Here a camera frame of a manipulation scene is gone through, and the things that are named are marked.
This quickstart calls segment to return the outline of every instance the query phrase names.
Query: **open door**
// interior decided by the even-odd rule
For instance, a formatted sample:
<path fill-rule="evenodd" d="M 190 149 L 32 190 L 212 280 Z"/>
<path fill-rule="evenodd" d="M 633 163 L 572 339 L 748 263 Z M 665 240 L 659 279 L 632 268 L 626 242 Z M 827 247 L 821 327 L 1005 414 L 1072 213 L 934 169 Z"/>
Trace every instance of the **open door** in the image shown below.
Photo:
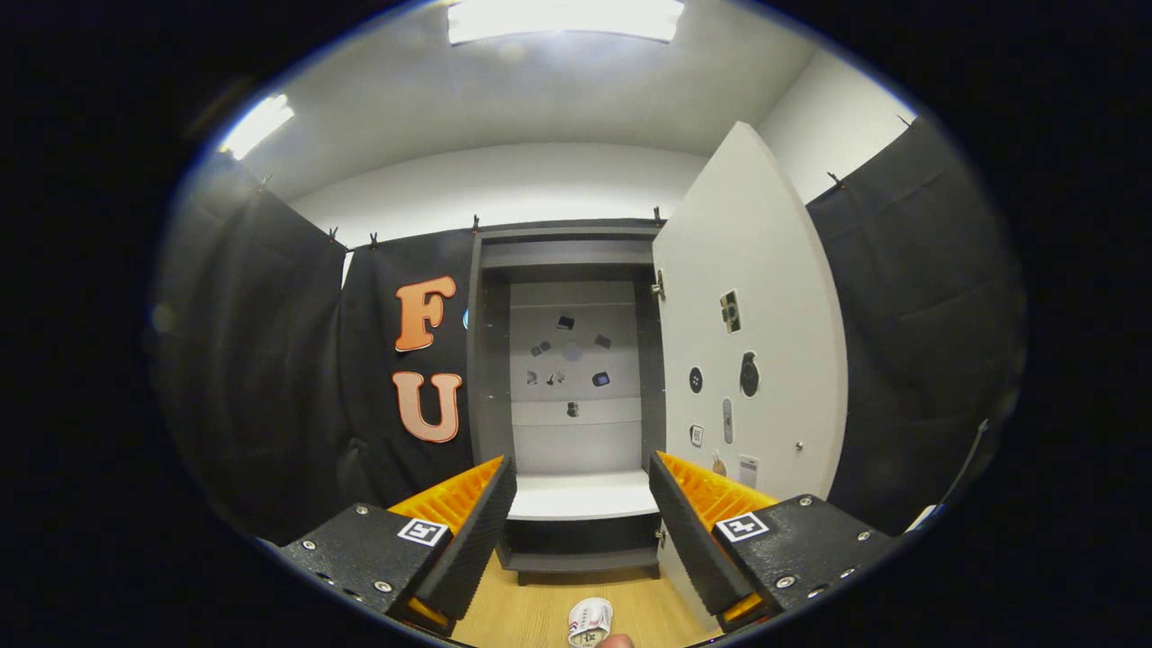
<path fill-rule="evenodd" d="M 729 477 L 780 500 L 827 498 L 848 408 L 840 302 L 804 204 L 752 127 L 728 133 L 652 257 L 667 452 L 710 469 L 719 457 Z M 668 543 L 659 559 L 695 606 Z"/>

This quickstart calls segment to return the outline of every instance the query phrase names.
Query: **hand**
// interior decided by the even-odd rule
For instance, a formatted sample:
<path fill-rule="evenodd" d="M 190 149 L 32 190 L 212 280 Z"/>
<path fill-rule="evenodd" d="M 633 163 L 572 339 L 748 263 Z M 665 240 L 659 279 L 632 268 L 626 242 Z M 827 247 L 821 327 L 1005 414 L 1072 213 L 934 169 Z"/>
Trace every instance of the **hand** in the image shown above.
<path fill-rule="evenodd" d="M 597 648 L 635 648 L 632 639 L 627 634 L 613 634 L 600 642 Z"/>

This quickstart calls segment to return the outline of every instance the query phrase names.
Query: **white can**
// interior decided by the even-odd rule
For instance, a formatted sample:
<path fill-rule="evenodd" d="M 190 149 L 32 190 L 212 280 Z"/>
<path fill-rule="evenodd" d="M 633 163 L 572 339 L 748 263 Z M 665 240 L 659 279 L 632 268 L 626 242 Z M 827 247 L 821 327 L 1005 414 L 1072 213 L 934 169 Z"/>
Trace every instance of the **white can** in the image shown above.
<path fill-rule="evenodd" d="M 604 598 L 585 598 L 568 612 L 568 645 L 594 648 L 612 631 L 612 603 Z"/>

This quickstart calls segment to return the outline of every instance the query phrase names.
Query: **black curtain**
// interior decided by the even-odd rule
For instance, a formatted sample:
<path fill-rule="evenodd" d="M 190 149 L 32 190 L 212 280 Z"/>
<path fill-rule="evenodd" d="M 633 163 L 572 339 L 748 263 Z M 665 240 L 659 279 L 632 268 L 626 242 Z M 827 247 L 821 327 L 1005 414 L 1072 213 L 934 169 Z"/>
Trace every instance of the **black curtain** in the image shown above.
<path fill-rule="evenodd" d="M 169 225 L 146 346 L 169 429 L 218 512 L 276 544 L 342 503 L 333 439 L 344 248 L 215 156 Z"/>
<path fill-rule="evenodd" d="M 467 229 L 382 241 L 358 248 L 344 279 L 340 317 L 341 393 L 350 429 L 339 442 L 340 481 L 361 502 L 388 506 L 471 468 L 468 424 L 467 331 L 473 238 Z M 400 300 L 406 285 L 452 277 L 456 292 L 444 299 L 444 319 L 427 326 L 427 348 L 400 353 Z M 424 376 L 420 409 L 430 424 L 440 422 L 434 374 L 455 374 L 460 428 L 452 440 L 430 443 L 409 434 L 400 421 L 392 375 Z"/>
<path fill-rule="evenodd" d="M 828 500 L 888 534 L 943 497 L 1018 378 L 1021 273 L 980 189 L 922 118 L 808 205 L 848 349 L 848 422 Z"/>

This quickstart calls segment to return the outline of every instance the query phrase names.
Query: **orange letter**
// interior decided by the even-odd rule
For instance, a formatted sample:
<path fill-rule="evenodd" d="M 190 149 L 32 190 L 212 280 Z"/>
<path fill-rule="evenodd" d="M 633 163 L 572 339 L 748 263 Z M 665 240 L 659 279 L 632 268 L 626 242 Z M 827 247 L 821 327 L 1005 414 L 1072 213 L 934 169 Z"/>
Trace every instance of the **orange letter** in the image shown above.
<path fill-rule="evenodd" d="M 440 424 L 429 425 L 420 413 L 420 385 L 424 376 L 411 371 L 396 371 L 392 375 L 400 399 L 400 422 L 404 429 L 418 439 L 432 443 L 445 443 L 456 436 L 460 429 L 460 417 L 456 415 L 456 389 L 464 384 L 455 374 L 437 374 L 432 384 L 440 392 Z"/>
<path fill-rule="evenodd" d="M 400 297 L 400 337 L 396 351 L 416 351 L 432 346 L 432 333 L 424 327 L 427 319 L 432 327 L 444 319 L 444 300 L 456 294 L 456 282 L 452 277 L 441 277 L 419 284 L 410 284 L 396 291 Z"/>

